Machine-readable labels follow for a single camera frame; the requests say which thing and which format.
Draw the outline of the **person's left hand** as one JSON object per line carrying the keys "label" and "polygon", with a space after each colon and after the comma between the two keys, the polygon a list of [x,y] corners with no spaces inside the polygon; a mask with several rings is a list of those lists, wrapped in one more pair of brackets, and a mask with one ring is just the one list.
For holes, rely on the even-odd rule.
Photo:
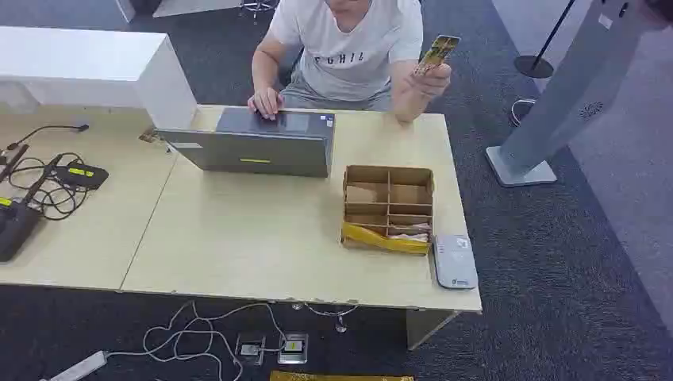
{"label": "person's left hand", "polygon": [[452,68],[442,63],[424,74],[410,74],[406,82],[413,95],[430,101],[445,92],[451,82],[451,74]]}

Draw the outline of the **person's right hand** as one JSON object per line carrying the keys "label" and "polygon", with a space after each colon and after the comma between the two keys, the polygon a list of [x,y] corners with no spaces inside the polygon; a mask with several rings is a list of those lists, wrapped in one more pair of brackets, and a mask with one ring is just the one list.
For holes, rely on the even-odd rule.
{"label": "person's right hand", "polygon": [[283,107],[283,98],[273,87],[262,86],[248,99],[248,108],[267,120],[274,121]]}

